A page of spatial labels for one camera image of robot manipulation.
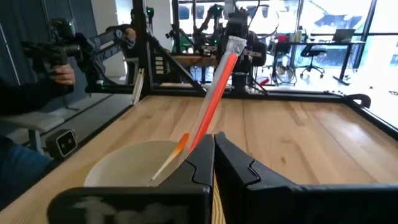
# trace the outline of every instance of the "office chair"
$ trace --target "office chair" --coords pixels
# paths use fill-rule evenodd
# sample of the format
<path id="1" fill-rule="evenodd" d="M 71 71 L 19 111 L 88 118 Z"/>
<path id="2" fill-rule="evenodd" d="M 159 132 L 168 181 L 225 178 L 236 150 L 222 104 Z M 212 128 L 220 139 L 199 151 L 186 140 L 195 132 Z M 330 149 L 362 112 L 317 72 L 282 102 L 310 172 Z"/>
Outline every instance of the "office chair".
<path id="1" fill-rule="evenodd" d="M 313 64 L 313 58 L 319 56 L 322 53 L 326 53 L 326 50 L 323 50 L 323 49 L 312 50 L 312 46 L 313 45 L 306 45 L 305 48 L 303 49 L 303 51 L 301 51 L 301 54 L 300 54 L 301 57 L 311 57 L 311 63 L 310 63 L 310 65 L 299 67 L 299 68 L 305 68 L 301 72 L 300 78 L 303 78 L 303 73 L 305 71 L 311 72 L 312 69 L 315 69 L 316 71 L 321 73 L 320 78 L 323 78 L 323 75 L 325 74 L 325 69 L 320 68 Z"/>

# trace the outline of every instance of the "metal frame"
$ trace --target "metal frame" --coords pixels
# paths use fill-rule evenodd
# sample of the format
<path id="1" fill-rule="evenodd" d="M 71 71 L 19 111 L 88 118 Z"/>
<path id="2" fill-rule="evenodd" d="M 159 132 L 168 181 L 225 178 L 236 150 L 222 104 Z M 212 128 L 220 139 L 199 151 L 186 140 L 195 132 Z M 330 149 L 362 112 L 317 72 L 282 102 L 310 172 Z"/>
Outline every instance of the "metal frame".
<path id="1" fill-rule="evenodd" d="M 146 16 L 146 6 L 143 0 L 133 0 L 134 10 L 136 13 L 137 20 L 137 33 L 147 33 L 147 16 Z M 153 38 L 148 36 L 147 38 L 138 38 L 137 43 L 140 49 L 142 49 L 142 54 L 140 54 L 139 68 L 145 70 L 145 80 L 144 87 L 142 91 L 141 98 L 147 95 L 167 95 L 167 96 L 195 96 L 204 97 L 206 91 L 196 82 L 191 88 L 187 87 L 169 87 L 169 86 L 159 86 L 152 82 L 152 69 L 151 69 L 151 53 L 155 51 L 160 52 L 173 66 L 176 66 L 178 70 L 182 73 L 185 69 L 172 58 L 172 56 L 167 53 L 160 44 Z M 233 91 L 226 90 L 223 94 L 223 98 L 234 98 L 234 99 L 248 99 L 248 100 L 288 100 L 288 101 L 311 101 L 311 102 L 329 102 L 329 103 L 342 103 L 350 107 L 357 114 L 362 116 L 364 119 L 368 120 L 370 123 L 378 127 L 381 131 L 385 132 L 396 141 L 398 141 L 398 129 L 388 122 L 384 121 L 380 117 L 369 111 L 371 104 L 370 97 L 362 94 L 357 95 L 344 95 L 342 92 L 334 93 L 329 91 L 316 92 L 316 91 L 286 91 L 286 90 L 269 90 L 267 94 L 253 94 L 253 93 L 234 93 Z M 361 104 L 357 104 L 355 100 L 361 100 Z"/>

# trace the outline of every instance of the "black table frame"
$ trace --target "black table frame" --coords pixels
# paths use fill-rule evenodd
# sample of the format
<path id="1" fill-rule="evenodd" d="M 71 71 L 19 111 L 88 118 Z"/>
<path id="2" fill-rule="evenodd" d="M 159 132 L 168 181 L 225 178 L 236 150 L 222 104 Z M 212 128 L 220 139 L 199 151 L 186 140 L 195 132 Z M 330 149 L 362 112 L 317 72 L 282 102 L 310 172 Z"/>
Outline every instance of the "black table frame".
<path id="1" fill-rule="evenodd" d="M 290 47 L 293 46 L 293 45 L 312 45 L 312 46 L 314 46 L 314 45 L 329 45 L 329 46 L 331 46 L 331 45 L 332 45 L 332 46 L 347 46 L 346 55 L 345 55 L 345 57 L 344 57 L 343 64 L 342 64 L 342 66 L 341 66 L 340 75 L 339 75 L 338 77 L 334 75 L 333 78 L 334 78 L 335 80 L 339 81 L 340 83 L 344 84 L 344 85 L 349 85 L 350 83 L 349 83 L 349 82 L 346 82 L 346 81 L 344 80 L 345 71 L 346 71 L 346 69 L 347 69 L 348 60 L 349 60 L 349 56 L 350 56 L 350 54 L 351 54 L 351 51 L 352 51 L 352 49 L 353 49 L 353 45 L 356 45 L 356 44 L 361 45 L 361 44 L 365 44 L 365 42 L 356 41 L 356 42 L 307 42 L 307 43 L 305 43 L 305 42 L 281 42 L 281 43 L 276 43 L 276 45 L 275 45 L 275 51 L 274 51 L 274 61 L 272 62 L 272 74 L 271 74 L 271 79 L 272 79 L 272 81 L 273 81 L 276 85 L 278 85 L 278 81 L 277 81 L 277 77 L 276 77 L 276 64 L 277 64 L 277 57 L 276 57 L 276 55 L 277 55 L 279 52 L 290 51 Z"/>

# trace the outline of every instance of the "person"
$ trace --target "person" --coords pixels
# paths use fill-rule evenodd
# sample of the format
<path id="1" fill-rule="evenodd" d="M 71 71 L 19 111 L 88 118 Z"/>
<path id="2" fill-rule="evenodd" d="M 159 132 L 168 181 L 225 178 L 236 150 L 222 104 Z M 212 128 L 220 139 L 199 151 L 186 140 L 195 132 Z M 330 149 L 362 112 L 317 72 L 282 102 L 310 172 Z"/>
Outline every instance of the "person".
<path id="1" fill-rule="evenodd" d="M 0 115 L 17 115 L 43 108 L 50 100 L 65 94 L 65 86 L 74 85 L 75 72 L 68 65 L 55 66 L 56 75 L 20 86 L 0 80 Z M 51 158 L 0 136 L 0 210 L 13 202 L 55 163 Z"/>

